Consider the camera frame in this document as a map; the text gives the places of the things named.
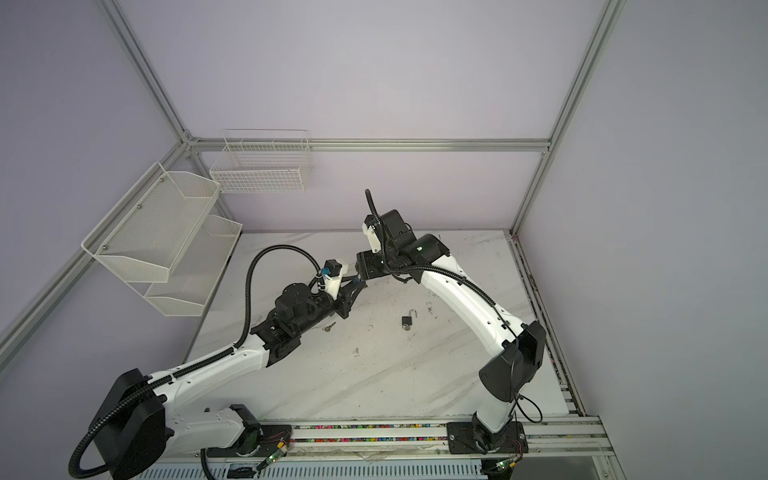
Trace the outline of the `black padlock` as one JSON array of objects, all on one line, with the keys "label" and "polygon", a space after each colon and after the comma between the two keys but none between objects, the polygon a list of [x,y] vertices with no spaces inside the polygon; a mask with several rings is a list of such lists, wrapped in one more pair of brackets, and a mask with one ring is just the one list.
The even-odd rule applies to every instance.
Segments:
[{"label": "black padlock", "polygon": [[416,309],[410,309],[409,312],[401,317],[401,327],[405,331],[410,331],[413,326],[413,320],[418,317]]}]

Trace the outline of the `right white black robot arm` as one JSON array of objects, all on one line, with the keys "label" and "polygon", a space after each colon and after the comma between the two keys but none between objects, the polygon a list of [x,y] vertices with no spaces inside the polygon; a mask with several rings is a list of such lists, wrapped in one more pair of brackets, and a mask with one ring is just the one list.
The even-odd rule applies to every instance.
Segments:
[{"label": "right white black robot arm", "polygon": [[363,279],[393,276],[415,281],[442,299],[490,355],[478,373],[487,395],[472,424],[478,441],[495,442],[511,421],[520,391],[543,363],[544,327],[537,321],[526,324],[507,312],[470,279],[437,236],[417,237],[398,211],[380,215],[372,210],[362,231],[370,245],[357,255],[356,268]]}]

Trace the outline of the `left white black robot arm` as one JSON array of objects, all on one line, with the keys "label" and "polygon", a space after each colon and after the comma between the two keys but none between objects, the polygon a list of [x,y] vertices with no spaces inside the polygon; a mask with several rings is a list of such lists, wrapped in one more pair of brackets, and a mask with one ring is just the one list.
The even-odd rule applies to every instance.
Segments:
[{"label": "left white black robot arm", "polygon": [[108,473],[132,479],[164,456],[198,451],[206,458],[260,456],[265,461],[287,448],[291,428],[265,429],[242,403],[218,411],[185,413],[186,406],[247,374],[270,367],[301,344],[302,335],[325,318],[348,317],[366,284],[357,277],[332,277],[322,290],[294,283],[276,299],[267,318],[249,326],[232,345],[167,371],[130,370],[114,382],[68,472],[75,479]]}]

